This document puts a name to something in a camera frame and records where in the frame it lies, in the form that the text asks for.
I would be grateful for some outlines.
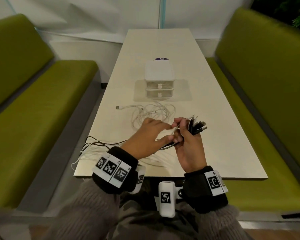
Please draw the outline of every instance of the tabletop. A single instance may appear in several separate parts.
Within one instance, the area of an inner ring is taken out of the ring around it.
[[[145,63],[167,58],[172,64],[175,86],[171,98],[175,117],[198,116],[208,128],[201,133],[208,165],[224,179],[267,179],[259,159],[232,111],[206,59],[189,29],[129,30],[102,98],[89,135],[98,140],[119,142],[134,132],[134,108],[116,106],[152,103],[146,97]],[[165,131],[160,136],[169,134]],[[82,158],[74,176],[90,177],[100,155]],[[140,160],[148,177],[183,177],[174,148]]]

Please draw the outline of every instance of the hand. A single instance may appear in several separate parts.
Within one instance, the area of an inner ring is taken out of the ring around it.
[[[185,118],[175,118],[172,127],[175,128],[178,124],[180,124],[180,129],[174,132],[173,141],[179,142],[174,147],[181,167],[186,173],[203,169],[207,166],[207,161],[200,133],[193,136],[188,131],[187,119]]]
[[[140,129],[121,146],[121,149],[137,160],[148,157],[172,142],[173,135],[164,136],[156,141],[161,131],[170,129],[172,129],[171,125],[161,120],[145,118]]]

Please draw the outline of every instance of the green cushion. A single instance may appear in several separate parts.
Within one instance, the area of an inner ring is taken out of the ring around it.
[[[97,70],[57,61],[0,114],[0,207],[18,206]]]
[[[300,185],[214,59],[207,61],[269,177],[264,181],[226,180],[229,202],[242,211],[300,210]]]
[[[0,20],[0,104],[52,58],[26,16]]]
[[[239,8],[216,55],[300,165],[300,31]]]

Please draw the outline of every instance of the white drawer organizer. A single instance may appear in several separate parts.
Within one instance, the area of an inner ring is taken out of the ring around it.
[[[173,95],[175,79],[168,59],[147,61],[144,79],[148,98],[168,98]]]

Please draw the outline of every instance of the person's left hand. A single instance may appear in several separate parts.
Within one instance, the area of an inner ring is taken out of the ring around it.
[[[173,135],[164,136],[156,141],[160,132],[170,129],[172,129],[171,125],[161,120],[145,118],[140,129],[121,146],[121,149],[137,160],[148,157],[172,142]]]

